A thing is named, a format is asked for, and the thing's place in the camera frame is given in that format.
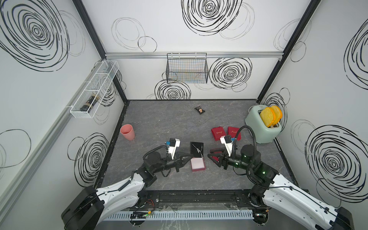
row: mint green toaster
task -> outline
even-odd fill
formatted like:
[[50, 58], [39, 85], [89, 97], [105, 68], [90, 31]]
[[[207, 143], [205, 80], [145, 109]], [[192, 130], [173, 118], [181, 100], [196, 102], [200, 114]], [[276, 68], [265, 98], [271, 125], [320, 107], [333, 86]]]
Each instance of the mint green toaster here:
[[281, 132], [281, 124], [278, 122], [276, 125], [267, 128], [263, 123], [259, 114], [264, 110], [267, 105], [255, 105], [252, 107], [248, 116], [245, 119], [245, 124], [250, 126], [255, 134], [257, 143], [270, 143]]

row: white wire basket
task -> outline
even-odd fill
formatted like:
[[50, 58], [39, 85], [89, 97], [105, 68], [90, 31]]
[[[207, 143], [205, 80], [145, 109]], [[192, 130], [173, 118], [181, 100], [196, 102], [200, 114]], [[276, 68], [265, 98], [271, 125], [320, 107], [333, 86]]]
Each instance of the white wire basket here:
[[74, 103], [70, 113], [75, 118], [93, 118], [118, 70], [117, 61], [103, 61]]

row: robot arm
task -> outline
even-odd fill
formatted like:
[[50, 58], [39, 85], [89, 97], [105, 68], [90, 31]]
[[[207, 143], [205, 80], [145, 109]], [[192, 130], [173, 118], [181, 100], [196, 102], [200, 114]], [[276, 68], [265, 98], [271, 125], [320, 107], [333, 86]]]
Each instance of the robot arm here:
[[247, 198], [253, 206], [269, 206], [288, 215], [310, 230], [350, 230], [353, 229], [351, 213], [343, 207], [335, 209], [304, 190], [300, 189], [277, 170], [261, 161], [261, 153], [253, 145], [244, 145], [241, 155], [236, 151], [228, 154], [232, 149], [235, 138], [229, 144], [229, 135], [222, 137], [225, 148], [213, 149], [208, 157], [219, 167], [228, 166], [246, 170], [247, 177], [255, 183]]
[[[172, 144], [174, 149], [169, 154], [170, 142], [167, 145], [159, 146], [143, 156], [143, 164], [136, 171], [132, 172], [131, 177], [119, 181], [104, 188], [94, 189], [92, 186], [83, 189], [80, 194], [62, 213], [61, 218], [66, 230], [91, 230], [97, 224], [112, 214], [133, 206], [142, 206], [147, 200], [145, 188], [152, 185], [157, 179], [155, 173], [161, 172], [163, 176], [168, 176], [171, 168], [177, 172], [193, 155], [183, 152], [175, 154], [179, 139], [173, 139], [176, 143]], [[162, 158], [157, 150], [165, 148], [166, 157]]]

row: pink cup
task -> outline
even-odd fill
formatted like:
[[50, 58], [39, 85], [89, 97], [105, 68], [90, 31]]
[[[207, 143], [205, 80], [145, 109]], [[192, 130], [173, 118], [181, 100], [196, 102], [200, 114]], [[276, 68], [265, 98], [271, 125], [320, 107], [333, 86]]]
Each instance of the pink cup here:
[[135, 138], [135, 133], [132, 125], [123, 125], [123, 127], [120, 128], [120, 133], [129, 141]]

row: bread slice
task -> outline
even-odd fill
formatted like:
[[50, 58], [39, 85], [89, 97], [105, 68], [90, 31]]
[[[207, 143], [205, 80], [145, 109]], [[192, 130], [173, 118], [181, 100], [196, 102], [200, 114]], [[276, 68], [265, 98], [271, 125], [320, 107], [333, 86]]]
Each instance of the bread slice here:
[[275, 106], [275, 105], [271, 106], [271, 108], [275, 112], [275, 115], [276, 115], [276, 119], [275, 119], [275, 121], [272, 124], [272, 125], [275, 125], [282, 118], [282, 111], [281, 111], [281, 109], [278, 106]]
[[262, 112], [260, 113], [260, 117], [263, 123], [266, 125], [266, 127], [270, 127], [276, 119], [276, 114], [272, 108], [267, 107], [264, 110], [262, 110]]

